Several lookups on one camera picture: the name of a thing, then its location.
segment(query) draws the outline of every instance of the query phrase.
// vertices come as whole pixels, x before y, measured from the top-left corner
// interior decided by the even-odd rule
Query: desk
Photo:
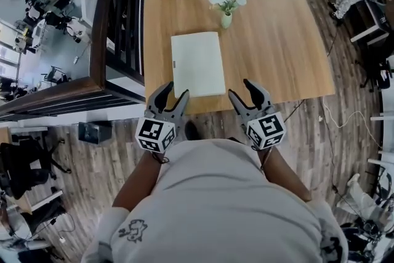
[[[243,79],[260,83],[274,103],[335,93],[323,40],[307,0],[247,0],[224,30],[208,0],[145,0],[145,93],[172,80],[171,36],[219,33],[226,89],[251,103]],[[168,106],[175,103],[171,92]],[[227,95],[189,100],[186,113],[233,109]]]
[[[369,0],[364,0],[364,1],[365,1],[366,5],[367,5],[367,8],[368,8],[369,12],[372,15],[372,18],[374,19],[374,24],[373,24],[373,26],[370,26],[367,30],[355,35],[354,37],[352,37],[350,39],[350,42],[358,41],[359,39],[363,38],[364,36],[367,36],[367,35],[375,32],[377,30],[384,31],[385,34],[380,35],[377,38],[372,39],[372,40],[370,40],[367,43],[367,45],[371,45],[371,44],[374,44],[377,41],[380,41],[381,39],[386,38],[388,36],[388,32],[390,31],[390,29],[387,26],[385,26],[384,23],[382,23],[380,21],[379,9],[376,8],[377,5],[374,4],[372,1],[369,1]]]
[[[42,39],[44,38],[46,25],[47,23],[45,19],[42,19],[40,22],[38,22],[36,27],[33,29],[33,34],[32,34],[33,43],[31,44],[33,49],[37,49],[41,45]]]

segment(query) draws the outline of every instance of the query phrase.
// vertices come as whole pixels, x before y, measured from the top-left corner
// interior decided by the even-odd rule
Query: vase
[[[223,12],[223,15],[222,15],[223,29],[227,29],[230,26],[232,20],[233,20],[233,14],[227,15],[226,13]]]

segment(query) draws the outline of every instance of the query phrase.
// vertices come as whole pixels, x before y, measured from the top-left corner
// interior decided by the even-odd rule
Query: wooden floor
[[[359,53],[349,41],[350,34],[346,27],[342,26],[336,30],[333,21],[328,17],[327,1],[329,0],[308,0],[327,52],[337,31],[336,41],[329,56],[336,94],[325,97],[324,102],[339,124],[343,124],[354,111],[361,111],[367,119],[372,135],[379,141],[380,123],[369,121],[371,115],[379,112],[378,93],[372,94],[368,89],[359,88],[360,82],[364,79],[363,71],[354,64]],[[327,199],[336,218],[343,223],[350,217],[335,208],[339,197],[331,190],[332,181],[338,186],[339,192],[343,193],[349,177],[354,172],[359,172],[362,186],[367,191],[370,190],[374,177],[365,171],[374,171],[374,168],[368,166],[367,159],[377,158],[377,145],[369,137],[359,114],[354,115],[346,126],[338,129],[329,119],[322,101],[306,100],[286,121],[287,139],[281,145],[281,151],[307,187],[312,190],[313,196]],[[278,105],[278,108],[283,117],[287,118],[298,104],[284,103]],[[193,116],[191,119],[196,122],[205,138],[233,136],[246,141],[234,111],[207,113]],[[43,195],[50,193],[51,184],[64,189],[64,205],[70,216],[60,217],[54,226],[45,228],[41,235],[62,252],[66,262],[80,261],[95,232],[100,214],[111,205],[138,162],[141,150],[134,140],[136,125],[137,120],[114,122],[112,139],[101,146],[78,141],[76,126],[50,129],[53,139],[64,138],[66,141],[66,144],[59,148],[55,159],[69,166],[73,173],[63,175],[56,172],[56,182],[35,187],[29,194],[31,199],[40,200]],[[61,230],[72,230],[73,221],[74,231],[59,233]],[[66,243],[59,242],[60,236],[66,239]]]

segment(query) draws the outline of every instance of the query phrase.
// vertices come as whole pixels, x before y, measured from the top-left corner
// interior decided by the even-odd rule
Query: white notebook
[[[226,93],[217,32],[171,36],[171,48],[176,98],[186,89],[190,97]]]

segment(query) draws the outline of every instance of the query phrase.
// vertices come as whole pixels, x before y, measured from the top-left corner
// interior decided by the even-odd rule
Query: metal railing
[[[145,103],[141,95],[109,82],[105,73],[106,67],[110,67],[144,85],[140,59],[142,12],[143,0],[97,0],[89,76],[1,105],[0,122]],[[108,51],[107,38],[115,43],[114,52]]]

